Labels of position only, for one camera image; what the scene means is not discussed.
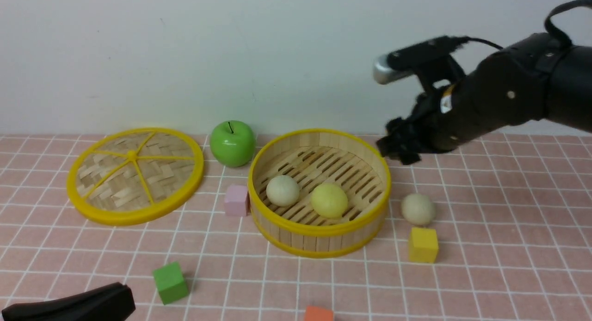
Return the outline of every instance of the green apple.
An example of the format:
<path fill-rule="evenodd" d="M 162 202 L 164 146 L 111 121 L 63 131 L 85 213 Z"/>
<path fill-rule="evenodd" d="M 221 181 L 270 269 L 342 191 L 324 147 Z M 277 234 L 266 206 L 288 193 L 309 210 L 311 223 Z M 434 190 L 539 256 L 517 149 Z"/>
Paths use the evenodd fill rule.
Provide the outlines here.
<path fill-rule="evenodd" d="M 248 163 L 255 152 L 255 134 L 244 122 L 224 121 L 210 135 L 210 149 L 220 164 L 241 167 Z"/>

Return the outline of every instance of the wooden ball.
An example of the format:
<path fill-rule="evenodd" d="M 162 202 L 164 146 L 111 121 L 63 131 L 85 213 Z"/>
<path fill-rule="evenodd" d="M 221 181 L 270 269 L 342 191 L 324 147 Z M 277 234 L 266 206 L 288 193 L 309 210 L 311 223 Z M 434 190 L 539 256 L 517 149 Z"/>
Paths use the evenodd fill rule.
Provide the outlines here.
<path fill-rule="evenodd" d="M 401 201 L 401 214 L 412 225 L 429 225 L 436 218 L 436 205 L 426 195 L 410 194 Z"/>
<path fill-rule="evenodd" d="M 298 201 L 300 186 L 287 175 L 278 175 L 269 180 L 265 188 L 267 198 L 279 207 L 289 207 Z"/>
<path fill-rule="evenodd" d="M 347 195 L 336 184 L 320 184 L 310 195 L 313 209 L 325 218 L 339 218 L 347 210 Z"/>

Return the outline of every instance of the white ball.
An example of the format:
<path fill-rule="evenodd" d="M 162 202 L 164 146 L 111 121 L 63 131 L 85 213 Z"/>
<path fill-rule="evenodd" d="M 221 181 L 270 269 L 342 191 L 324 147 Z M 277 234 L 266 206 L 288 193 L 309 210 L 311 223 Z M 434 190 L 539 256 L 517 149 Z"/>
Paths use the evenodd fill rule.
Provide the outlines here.
<path fill-rule="evenodd" d="M 290 176 L 278 175 L 269 180 L 265 192 L 271 203 L 279 207 L 289 207 L 298 201 L 300 187 Z"/>
<path fill-rule="evenodd" d="M 401 214 L 412 225 L 429 225 L 436 218 L 436 205 L 428 196 L 410 194 L 401 201 Z"/>

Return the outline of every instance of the table surface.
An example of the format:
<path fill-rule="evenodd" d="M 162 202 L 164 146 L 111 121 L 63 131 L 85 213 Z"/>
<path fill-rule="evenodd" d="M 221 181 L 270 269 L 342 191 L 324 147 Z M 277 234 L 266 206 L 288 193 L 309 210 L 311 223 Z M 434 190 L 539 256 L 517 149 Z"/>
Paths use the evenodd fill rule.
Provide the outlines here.
<path fill-rule="evenodd" d="M 224 190 L 246 184 L 248 167 L 222 167 L 206 136 L 195 136 L 205 178 L 180 209 L 127 228 L 89 222 L 65 181 L 101 137 L 0 136 L 0 307 L 120 281 L 135 297 L 130 321 L 302 321 L 309 305 L 336 321 L 592 318 L 592 137 L 490 134 L 412 167 L 389 161 L 382 231 L 322 260 L 278 250 L 251 217 L 225 216 Z M 412 192 L 437 204 L 433 265 L 407 261 L 400 199 Z M 152 270 L 174 261 L 192 292 L 163 306 Z"/>

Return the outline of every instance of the white wall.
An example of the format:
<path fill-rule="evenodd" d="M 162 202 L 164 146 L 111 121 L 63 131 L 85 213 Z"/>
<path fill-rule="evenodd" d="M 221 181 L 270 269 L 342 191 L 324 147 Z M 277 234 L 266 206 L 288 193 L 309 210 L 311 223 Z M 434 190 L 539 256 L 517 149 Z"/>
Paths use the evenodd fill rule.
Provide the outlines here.
<path fill-rule="evenodd" d="M 374 83 L 376 56 L 442 34 L 508 45 L 565 1 L 0 0 L 0 133 L 207 133 L 224 119 L 381 133 L 420 87 Z M 591 20 L 556 17 L 580 44 Z M 456 56 L 470 71 L 490 53 Z"/>

